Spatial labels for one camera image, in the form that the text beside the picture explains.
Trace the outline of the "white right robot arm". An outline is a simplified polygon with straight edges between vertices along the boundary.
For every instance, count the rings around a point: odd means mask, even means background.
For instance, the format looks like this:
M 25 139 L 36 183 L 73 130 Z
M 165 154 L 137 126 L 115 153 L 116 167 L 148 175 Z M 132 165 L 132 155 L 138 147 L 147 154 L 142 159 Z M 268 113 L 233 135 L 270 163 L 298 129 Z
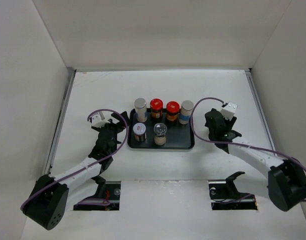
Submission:
M 227 154 L 258 170 L 267 180 L 264 195 L 278 209 L 287 212 L 306 200 L 306 175 L 298 161 L 252 147 L 241 133 L 233 130 L 237 120 L 235 116 L 224 117 L 222 112 L 213 108 L 204 117 L 209 140 Z

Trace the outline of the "clear lid salt grinder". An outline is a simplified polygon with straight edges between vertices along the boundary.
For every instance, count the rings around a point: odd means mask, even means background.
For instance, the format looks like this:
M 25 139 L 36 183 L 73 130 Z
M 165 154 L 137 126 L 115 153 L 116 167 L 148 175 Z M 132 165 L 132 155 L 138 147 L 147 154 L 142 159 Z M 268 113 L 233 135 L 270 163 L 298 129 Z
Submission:
M 166 137 L 167 131 L 168 131 L 167 126 L 162 122 L 156 123 L 154 125 L 153 132 L 155 134 L 154 142 L 155 142 L 156 145 L 163 146 L 166 143 L 166 141 L 167 141 L 167 137 Z

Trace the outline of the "red lid sauce jar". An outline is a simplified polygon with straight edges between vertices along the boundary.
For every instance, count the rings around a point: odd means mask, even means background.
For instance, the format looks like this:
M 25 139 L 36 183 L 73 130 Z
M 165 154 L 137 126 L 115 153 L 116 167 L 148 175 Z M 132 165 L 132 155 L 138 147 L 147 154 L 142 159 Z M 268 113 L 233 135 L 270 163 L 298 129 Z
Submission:
M 176 101 L 170 101 L 166 105 L 166 121 L 169 124 L 175 124 L 178 120 L 180 105 Z

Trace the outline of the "blue label spice shaker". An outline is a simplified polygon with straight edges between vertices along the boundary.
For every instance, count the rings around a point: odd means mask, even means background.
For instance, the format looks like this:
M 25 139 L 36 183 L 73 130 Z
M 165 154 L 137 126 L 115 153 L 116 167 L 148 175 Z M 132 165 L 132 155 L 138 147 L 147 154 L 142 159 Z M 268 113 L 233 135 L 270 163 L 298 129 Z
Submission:
M 184 100 L 181 104 L 179 112 L 179 123 L 186 125 L 190 121 L 192 110 L 194 108 L 194 103 L 190 100 Z

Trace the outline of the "silver lid blue shaker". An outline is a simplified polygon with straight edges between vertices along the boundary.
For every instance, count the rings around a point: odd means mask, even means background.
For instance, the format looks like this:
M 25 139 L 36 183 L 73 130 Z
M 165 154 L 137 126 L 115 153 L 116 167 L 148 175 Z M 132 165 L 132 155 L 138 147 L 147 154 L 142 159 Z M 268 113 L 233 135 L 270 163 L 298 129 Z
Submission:
M 137 98 L 134 101 L 134 109 L 137 121 L 144 123 L 147 121 L 147 102 L 144 98 Z

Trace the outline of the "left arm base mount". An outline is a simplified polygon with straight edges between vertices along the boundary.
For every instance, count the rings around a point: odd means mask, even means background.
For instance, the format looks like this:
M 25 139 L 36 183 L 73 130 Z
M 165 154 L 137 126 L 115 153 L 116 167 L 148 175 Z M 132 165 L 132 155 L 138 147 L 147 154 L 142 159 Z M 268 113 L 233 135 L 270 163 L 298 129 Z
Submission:
M 94 193 L 73 205 L 74 211 L 119 211 L 121 187 L 120 181 L 106 181 L 101 176 L 91 179 L 96 184 Z

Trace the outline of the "red lid chili jar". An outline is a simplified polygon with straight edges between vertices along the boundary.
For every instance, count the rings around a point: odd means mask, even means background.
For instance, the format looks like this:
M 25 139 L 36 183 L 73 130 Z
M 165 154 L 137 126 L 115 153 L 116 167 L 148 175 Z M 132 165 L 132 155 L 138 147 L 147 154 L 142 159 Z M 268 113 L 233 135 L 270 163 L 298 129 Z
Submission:
M 155 122 L 161 122 L 163 118 L 163 101 L 154 98 L 150 101 L 150 117 Z

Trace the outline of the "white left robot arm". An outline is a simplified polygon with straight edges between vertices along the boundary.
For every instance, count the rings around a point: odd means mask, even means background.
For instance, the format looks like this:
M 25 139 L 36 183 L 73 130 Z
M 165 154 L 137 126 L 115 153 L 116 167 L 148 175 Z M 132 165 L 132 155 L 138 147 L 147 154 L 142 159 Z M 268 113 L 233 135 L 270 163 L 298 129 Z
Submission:
M 46 230 L 52 230 L 63 218 L 69 194 L 86 181 L 96 179 L 113 161 L 124 145 L 118 134 L 129 130 L 130 119 L 126 111 L 118 113 L 110 110 L 112 119 L 105 120 L 104 109 L 93 111 L 87 121 L 98 132 L 98 137 L 90 154 L 78 165 L 56 175 L 41 176 L 35 183 L 28 199 L 21 205 L 22 213 Z

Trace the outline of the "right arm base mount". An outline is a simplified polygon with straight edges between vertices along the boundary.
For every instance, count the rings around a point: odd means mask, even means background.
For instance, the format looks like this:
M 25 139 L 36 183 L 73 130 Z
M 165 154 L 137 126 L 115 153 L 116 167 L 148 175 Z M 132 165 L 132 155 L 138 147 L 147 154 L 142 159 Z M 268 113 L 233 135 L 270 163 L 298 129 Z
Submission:
M 239 192 L 234 181 L 245 172 L 238 171 L 226 179 L 208 182 L 211 209 L 213 211 L 258 210 L 254 194 Z

